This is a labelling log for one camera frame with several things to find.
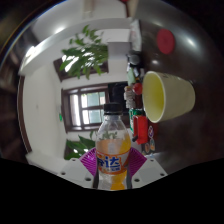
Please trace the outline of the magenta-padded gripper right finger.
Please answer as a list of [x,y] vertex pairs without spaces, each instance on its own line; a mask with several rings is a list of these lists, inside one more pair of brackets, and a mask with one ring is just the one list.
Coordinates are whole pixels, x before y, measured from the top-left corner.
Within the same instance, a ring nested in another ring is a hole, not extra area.
[[126,186],[128,189],[144,187],[166,175],[166,171],[153,155],[144,156],[135,148],[130,150],[126,177]]

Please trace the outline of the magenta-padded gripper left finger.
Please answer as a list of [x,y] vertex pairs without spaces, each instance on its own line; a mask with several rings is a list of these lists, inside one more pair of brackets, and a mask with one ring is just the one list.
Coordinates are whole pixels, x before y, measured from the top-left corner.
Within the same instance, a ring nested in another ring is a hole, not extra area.
[[59,172],[59,176],[84,188],[97,189],[99,175],[96,149],[92,148],[80,158],[71,158]]

